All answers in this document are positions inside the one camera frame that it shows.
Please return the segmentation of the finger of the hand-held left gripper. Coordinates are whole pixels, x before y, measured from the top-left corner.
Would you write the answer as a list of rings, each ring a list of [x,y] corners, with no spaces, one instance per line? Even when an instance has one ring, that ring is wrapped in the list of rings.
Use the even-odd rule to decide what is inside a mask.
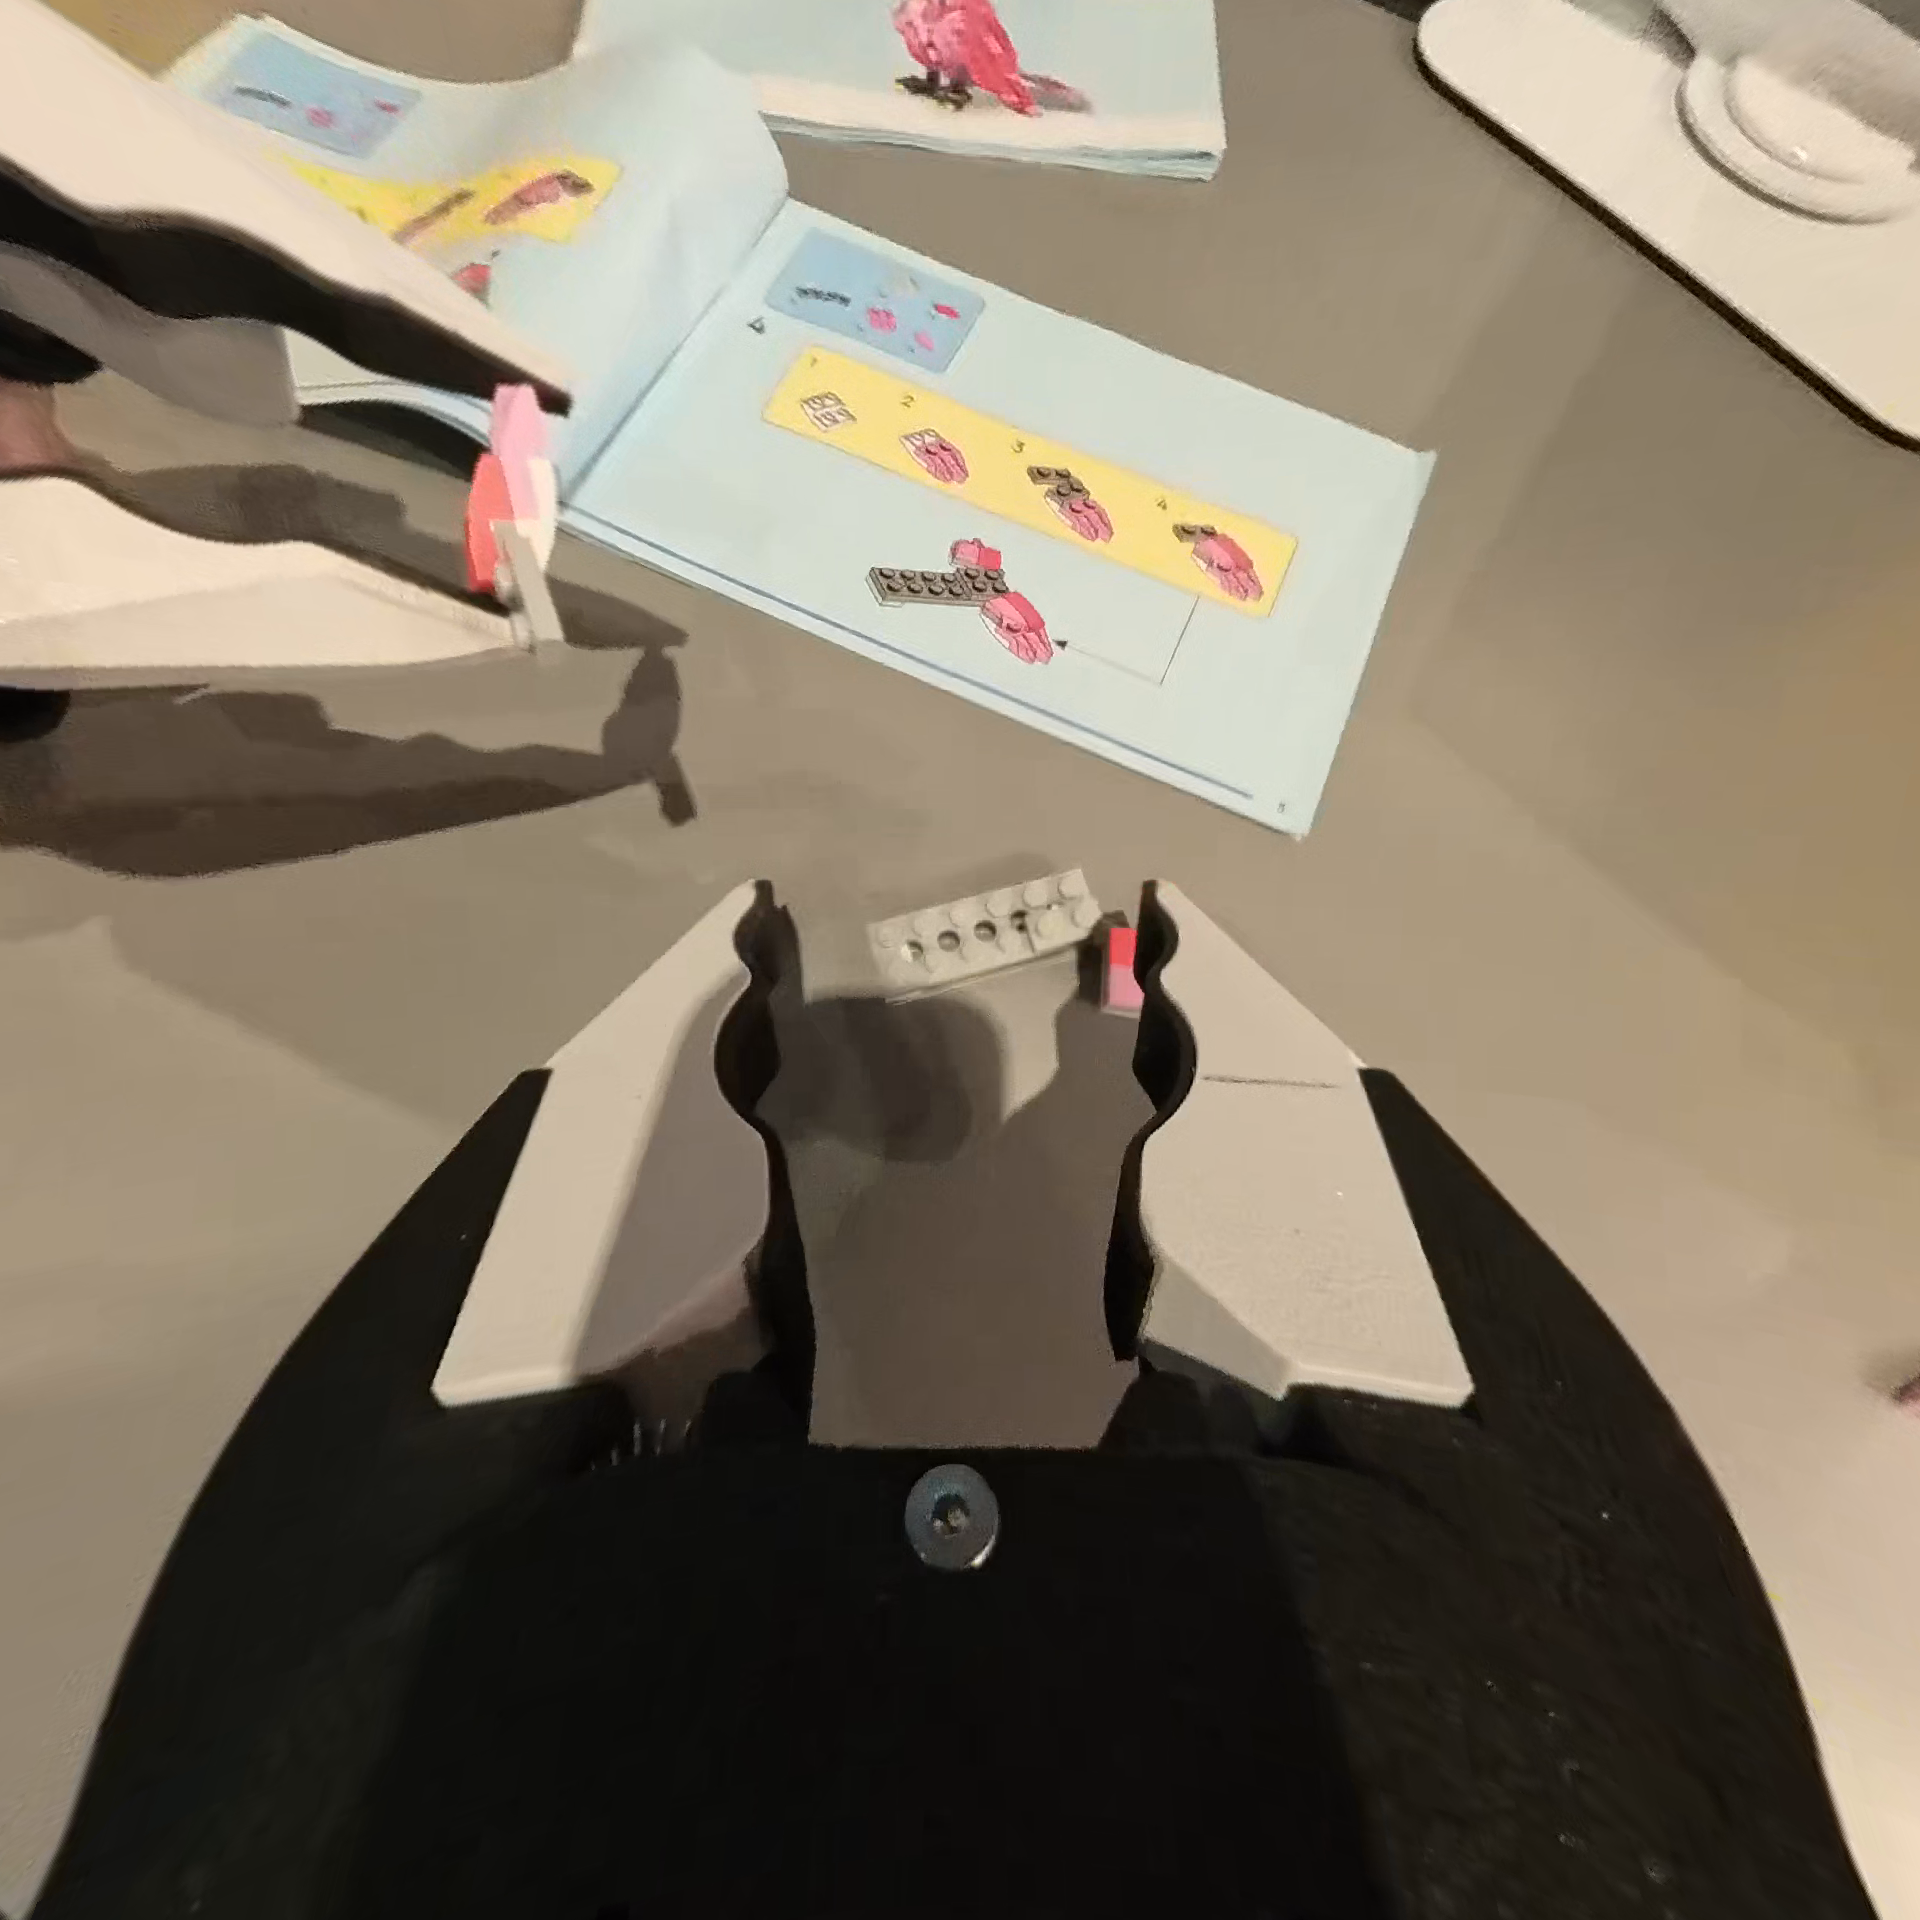
[[[310,541],[182,534],[75,474],[1,494],[3,689],[221,685],[521,656],[462,588]]]
[[[261,321],[381,377],[570,409],[562,360],[261,138],[45,4],[3,4],[3,239],[166,321]]]

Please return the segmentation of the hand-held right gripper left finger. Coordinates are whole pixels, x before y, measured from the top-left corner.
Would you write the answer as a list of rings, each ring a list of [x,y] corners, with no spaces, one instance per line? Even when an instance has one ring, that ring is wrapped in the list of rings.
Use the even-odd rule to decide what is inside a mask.
[[[619,1384],[664,1410],[769,1359],[811,1406],[818,1340],[793,1184],[763,1116],[795,928],[745,880],[543,1064],[434,1373],[445,1407]]]

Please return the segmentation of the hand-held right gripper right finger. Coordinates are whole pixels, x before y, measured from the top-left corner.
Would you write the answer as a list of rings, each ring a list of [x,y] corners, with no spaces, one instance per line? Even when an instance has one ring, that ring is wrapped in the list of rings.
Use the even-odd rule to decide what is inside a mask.
[[[1467,1406],[1472,1370],[1360,1055],[1170,880],[1142,887],[1134,1073],[1104,1276],[1117,1359],[1277,1406]]]

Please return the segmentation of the pink brick assembly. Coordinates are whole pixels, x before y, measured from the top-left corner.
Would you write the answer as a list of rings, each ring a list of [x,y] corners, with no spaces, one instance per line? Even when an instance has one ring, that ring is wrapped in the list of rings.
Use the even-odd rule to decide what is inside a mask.
[[[469,591],[509,622],[522,652],[562,647],[565,629],[547,581],[559,534],[559,477],[553,426],[530,384],[497,386],[491,398],[486,448],[477,457],[463,505]]]

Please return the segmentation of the grey plate brick assembly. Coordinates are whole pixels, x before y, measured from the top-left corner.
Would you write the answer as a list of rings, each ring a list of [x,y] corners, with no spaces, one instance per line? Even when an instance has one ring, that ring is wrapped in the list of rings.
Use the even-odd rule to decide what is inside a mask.
[[[1134,925],[1102,903],[1082,868],[1064,868],[885,913],[861,937],[879,994],[922,1001],[1053,961],[1089,969],[1104,991]]]

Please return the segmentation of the grey desk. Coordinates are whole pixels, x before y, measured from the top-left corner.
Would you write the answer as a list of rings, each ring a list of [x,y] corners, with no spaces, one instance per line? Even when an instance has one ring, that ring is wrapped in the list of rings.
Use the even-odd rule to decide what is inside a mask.
[[[1209,184],[783,146],[802,200],[1438,454],[1302,842],[567,544],[606,640],[112,695],[3,753],[3,1911],[302,1321],[718,893],[800,924],[831,1438],[1070,1441],[1137,1095],[1058,969],[858,1008],[990,876],[1182,884],[1397,1071],[1735,1509],[1869,1897],[1915,1916],[1915,454],[1430,88],[1221,4]]]

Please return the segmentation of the light blue instruction booklet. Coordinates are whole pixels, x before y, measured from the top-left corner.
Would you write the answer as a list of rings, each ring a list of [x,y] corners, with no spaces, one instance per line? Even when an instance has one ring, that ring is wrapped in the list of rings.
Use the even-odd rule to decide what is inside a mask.
[[[565,360],[565,533],[1309,829],[1430,454],[795,200],[671,41],[447,82],[237,16],[161,77]]]

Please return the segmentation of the bird cover instruction booklet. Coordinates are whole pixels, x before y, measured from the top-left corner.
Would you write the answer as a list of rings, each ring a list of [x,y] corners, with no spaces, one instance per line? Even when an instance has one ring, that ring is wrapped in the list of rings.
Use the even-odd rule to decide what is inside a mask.
[[[587,1],[570,52],[695,48],[775,133],[1209,181],[1211,1]]]

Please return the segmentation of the white board with round base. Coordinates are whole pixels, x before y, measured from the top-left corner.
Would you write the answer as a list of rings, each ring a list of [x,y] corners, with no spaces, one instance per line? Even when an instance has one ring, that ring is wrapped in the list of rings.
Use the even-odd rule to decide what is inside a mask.
[[[1430,4],[1414,55],[1578,205],[1841,412],[1915,448],[1915,210],[1831,223],[1728,178],[1680,113],[1689,45],[1662,4]]]

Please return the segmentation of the clear glass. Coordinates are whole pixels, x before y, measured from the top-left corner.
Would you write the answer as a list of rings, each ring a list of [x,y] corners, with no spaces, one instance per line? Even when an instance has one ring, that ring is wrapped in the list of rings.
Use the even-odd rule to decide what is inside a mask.
[[[1685,36],[1678,106],[1745,192],[1831,223],[1915,210],[1915,4],[1662,1]]]

